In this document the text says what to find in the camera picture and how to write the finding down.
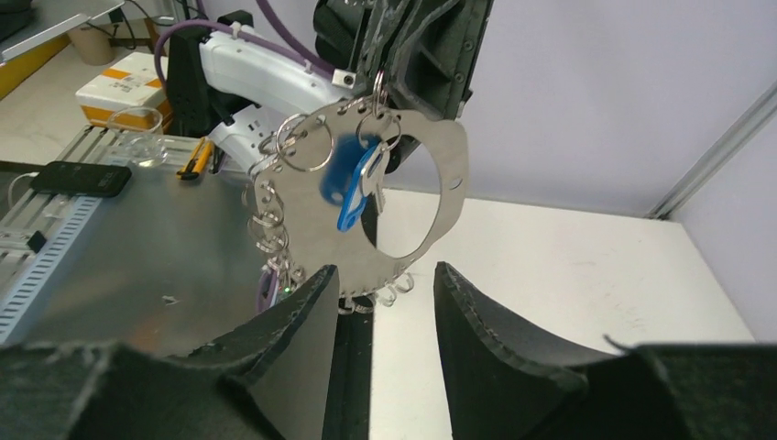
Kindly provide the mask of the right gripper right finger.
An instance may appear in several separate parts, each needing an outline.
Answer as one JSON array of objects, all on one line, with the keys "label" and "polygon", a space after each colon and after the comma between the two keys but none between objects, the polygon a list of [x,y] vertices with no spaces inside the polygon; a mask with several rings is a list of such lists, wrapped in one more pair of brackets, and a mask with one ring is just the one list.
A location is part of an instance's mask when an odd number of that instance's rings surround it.
[{"label": "right gripper right finger", "polygon": [[437,264],[434,318],[455,439],[623,439],[590,369],[606,352],[555,335]]}]

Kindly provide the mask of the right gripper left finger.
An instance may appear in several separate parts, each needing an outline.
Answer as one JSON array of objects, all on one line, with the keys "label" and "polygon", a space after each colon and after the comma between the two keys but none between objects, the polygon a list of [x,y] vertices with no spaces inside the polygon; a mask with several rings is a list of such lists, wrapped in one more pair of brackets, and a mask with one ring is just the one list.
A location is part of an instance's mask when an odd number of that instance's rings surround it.
[{"label": "right gripper left finger", "polygon": [[338,319],[325,265],[289,298],[180,358],[210,382],[170,422],[172,439],[319,439]]}]

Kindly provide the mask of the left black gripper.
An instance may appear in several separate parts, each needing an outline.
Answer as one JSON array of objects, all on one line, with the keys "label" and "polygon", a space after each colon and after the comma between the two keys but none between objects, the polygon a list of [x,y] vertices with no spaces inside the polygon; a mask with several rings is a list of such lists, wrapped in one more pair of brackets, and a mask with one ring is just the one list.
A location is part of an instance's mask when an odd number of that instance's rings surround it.
[{"label": "left black gripper", "polygon": [[319,1],[318,54],[356,75],[368,94],[379,73],[389,104],[432,120],[461,116],[492,9],[490,0]]}]

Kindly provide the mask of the blue tagged key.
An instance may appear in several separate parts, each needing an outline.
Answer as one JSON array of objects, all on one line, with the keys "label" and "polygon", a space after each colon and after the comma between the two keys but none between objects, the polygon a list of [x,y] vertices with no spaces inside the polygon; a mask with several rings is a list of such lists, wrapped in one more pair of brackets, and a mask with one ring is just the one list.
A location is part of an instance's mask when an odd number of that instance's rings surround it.
[{"label": "blue tagged key", "polygon": [[337,211],[336,228],[348,232],[360,219],[367,205],[362,189],[363,171],[378,146],[379,137],[367,135],[364,147],[356,135],[342,137],[335,145],[319,190],[322,198]]}]

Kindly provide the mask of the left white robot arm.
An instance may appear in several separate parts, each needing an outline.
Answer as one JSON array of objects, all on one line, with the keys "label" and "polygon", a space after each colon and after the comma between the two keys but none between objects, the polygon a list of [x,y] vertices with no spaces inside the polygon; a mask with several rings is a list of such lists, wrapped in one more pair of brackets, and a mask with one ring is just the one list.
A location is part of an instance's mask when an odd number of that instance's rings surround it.
[{"label": "left white robot arm", "polygon": [[457,119],[492,10],[489,1],[320,1],[314,49],[294,38],[266,2],[280,43],[236,10],[177,23],[154,49],[154,67],[184,136],[211,138],[243,168],[259,157],[260,109],[309,114],[371,93],[384,105],[433,120]]}]

